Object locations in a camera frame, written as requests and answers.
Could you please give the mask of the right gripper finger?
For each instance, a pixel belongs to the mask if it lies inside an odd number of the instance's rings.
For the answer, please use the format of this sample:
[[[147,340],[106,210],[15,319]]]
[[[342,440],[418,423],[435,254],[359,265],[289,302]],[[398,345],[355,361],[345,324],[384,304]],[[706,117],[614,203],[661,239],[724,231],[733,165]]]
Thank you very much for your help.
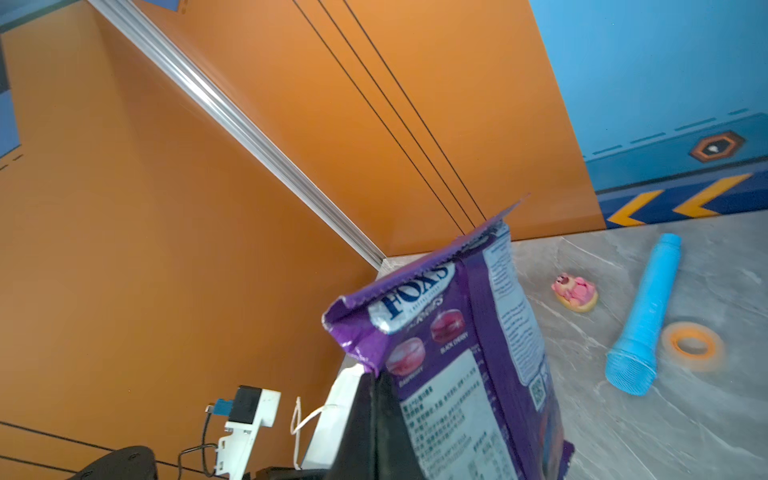
[[[333,480],[424,477],[390,373],[362,375],[339,450],[325,477]]]

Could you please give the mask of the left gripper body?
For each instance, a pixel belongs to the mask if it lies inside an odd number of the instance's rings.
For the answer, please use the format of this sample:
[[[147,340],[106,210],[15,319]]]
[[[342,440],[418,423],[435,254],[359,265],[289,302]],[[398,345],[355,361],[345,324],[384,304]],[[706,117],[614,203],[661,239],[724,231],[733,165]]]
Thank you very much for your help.
[[[158,471],[153,451],[145,446],[131,446],[113,451],[69,480],[157,480]]]

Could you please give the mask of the white floral paper bag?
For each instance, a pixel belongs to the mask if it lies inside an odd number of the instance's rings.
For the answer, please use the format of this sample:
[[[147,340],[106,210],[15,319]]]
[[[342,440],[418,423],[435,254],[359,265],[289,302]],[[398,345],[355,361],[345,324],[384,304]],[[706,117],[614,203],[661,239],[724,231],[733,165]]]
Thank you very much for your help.
[[[293,466],[297,470],[328,469],[335,460],[350,418],[354,397],[364,367],[355,364],[341,369],[332,385],[326,402],[304,416],[301,398],[297,397],[290,423],[290,434],[294,437]],[[305,453],[300,450],[301,432],[307,425],[316,422],[314,433]]]

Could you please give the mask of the purple Fox's candy bag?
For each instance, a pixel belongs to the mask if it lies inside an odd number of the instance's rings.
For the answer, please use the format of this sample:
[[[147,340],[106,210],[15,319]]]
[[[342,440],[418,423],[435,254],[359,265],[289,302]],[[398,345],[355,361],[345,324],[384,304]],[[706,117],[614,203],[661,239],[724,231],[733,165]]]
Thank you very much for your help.
[[[567,475],[574,448],[502,215],[338,298],[322,324],[365,373],[392,375],[422,479]]]

